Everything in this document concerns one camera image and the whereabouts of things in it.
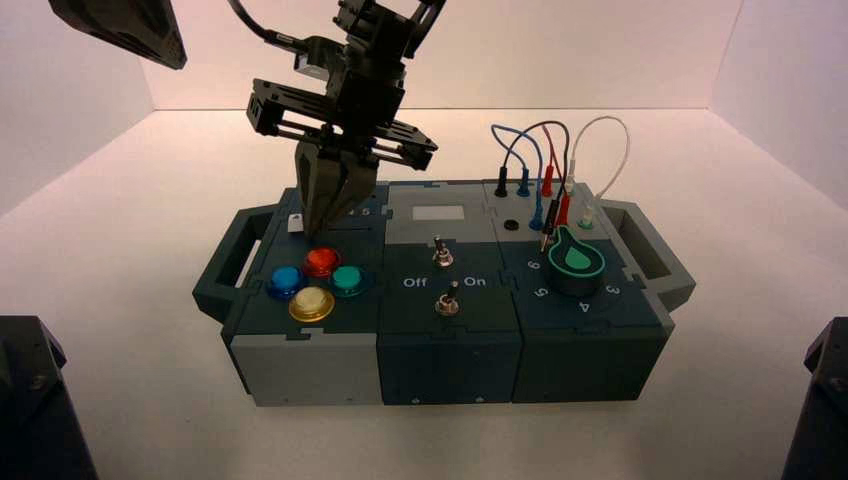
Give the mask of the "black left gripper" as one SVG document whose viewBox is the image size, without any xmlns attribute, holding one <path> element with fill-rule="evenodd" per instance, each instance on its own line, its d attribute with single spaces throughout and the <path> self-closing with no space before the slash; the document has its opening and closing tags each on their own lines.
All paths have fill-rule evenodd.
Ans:
<svg viewBox="0 0 848 480">
<path fill-rule="evenodd" d="M 296 71 L 326 82 L 326 93 L 256 79 L 246 114 L 257 133 L 300 141 L 297 186 L 304 233 L 313 237 L 370 197 L 380 160 L 425 170 L 438 146 L 395 119 L 405 94 L 402 62 L 329 39 L 286 39 L 283 48 L 295 54 Z M 339 158 L 342 150 L 353 153 Z"/>
</svg>

